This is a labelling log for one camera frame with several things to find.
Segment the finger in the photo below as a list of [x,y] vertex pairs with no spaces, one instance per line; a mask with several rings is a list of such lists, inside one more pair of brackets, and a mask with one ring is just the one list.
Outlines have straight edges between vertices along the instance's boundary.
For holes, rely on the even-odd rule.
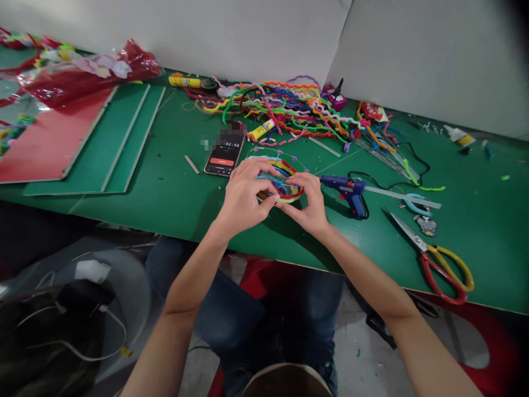
[[289,177],[289,179],[295,179],[295,180],[304,180],[308,183],[312,183],[314,186],[320,186],[320,178],[318,178],[315,175],[309,174],[309,173],[296,173],[295,175],[292,175]]
[[287,203],[276,203],[276,207],[291,217],[293,220],[300,223],[303,213],[299,209]]
[[276,170],[272,164],[266,162],[255,162],[253,164],[250,164],[248,167],[241,171],[240,175],[244,176],[245,178],[253,179],[257,175],[259,175],[259,172],[261,171],[269,173],[273,176],[279,176],[279,171]]
[[289,184],[301,186],[305,190],[309,205],[319,202],[323,197],[320,186],[315,185],[311,179],[302,178],[296,174],[295,176],[291,176],[287,181]]
[[230,180],[232,180],[239,172],[239,167],[235,168],[230,174]]
[[238,170],[235,174],[240,175],[242,171],[251,166],[252,164],[267,163],[268,157],[252,157],[250,159],[243,160],[235,170]]
[[256,179],[253,184],[255,185],[255,193],[267,191],[271,195],[278,194],[276,187],[273,185],[270,179]]
[[276,204],[277,200],[279,200],[279,195],[269,196],[263,200],[263,202],[259,205],[259,208],[261,208],[262,211],[268,215],[274,204]]

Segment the smartphone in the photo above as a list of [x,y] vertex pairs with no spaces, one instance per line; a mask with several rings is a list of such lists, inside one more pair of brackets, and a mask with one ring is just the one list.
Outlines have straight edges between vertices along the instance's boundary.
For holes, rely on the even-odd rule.
[[230,176],[239,162],[245,138],[245,126],[237,124],[229,130],[221,130],[219,139],[213,146],[204,172],[210,175]]

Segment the plastic bag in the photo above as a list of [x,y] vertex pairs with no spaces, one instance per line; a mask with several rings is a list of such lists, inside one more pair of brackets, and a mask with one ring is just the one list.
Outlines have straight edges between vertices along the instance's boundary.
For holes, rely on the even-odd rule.
[[18,76],[24,91],[54,109],[126,81],[160,76],[164,69],[151,52],[129,40],[116,55],[92,55],[56,63]]

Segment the yellow scissor handle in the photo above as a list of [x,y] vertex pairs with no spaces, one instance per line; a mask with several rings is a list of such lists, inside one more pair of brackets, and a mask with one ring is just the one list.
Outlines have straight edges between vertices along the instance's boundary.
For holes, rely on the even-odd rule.
[[[438,245],[430,245],[427,246],[428,251],[430,251],[432,254],[434,254],[437,261],[441,264],[441,266],[445,269],[445,271],[449,274],[450,277],[452,277],[462,288],[465,292],[474,291],[474,277],[472,277],[472,273],[470,273],[470,269],[466,265],[463,260],[454,254],[452,251],[448,251],[446,248],[443,248]],[[463,275],[465,276],[465,284],[457,278],[456,274],[450,267],[450,265],[446,262],[446,260],[443,258],[443,256],[439,253],[443,253],[446,256],[451,257],[454,262],[460,267],[461,271],[463,272]]]

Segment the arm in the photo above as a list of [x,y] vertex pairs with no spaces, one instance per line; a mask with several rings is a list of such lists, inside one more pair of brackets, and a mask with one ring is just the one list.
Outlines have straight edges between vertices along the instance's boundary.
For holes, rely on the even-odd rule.
[[316,237],[338,261],[364,299],[389,327],[419,396],[481,396],[419,313],[410,297],[382,269],[329,224],[318,177],[299,173],[289,183],[305,189],[309,205],[276,206]]
[[[123,397],[178,395],[195,319],[229,240],[264,221],[277,201],[272,183],[255,179],[260,171],[277,175],[267,161],[245,160],[232,172],[223,207],[172,283],[164,311],[123,389]],[[262,190],[272,196],[259,204],[256,194]]]

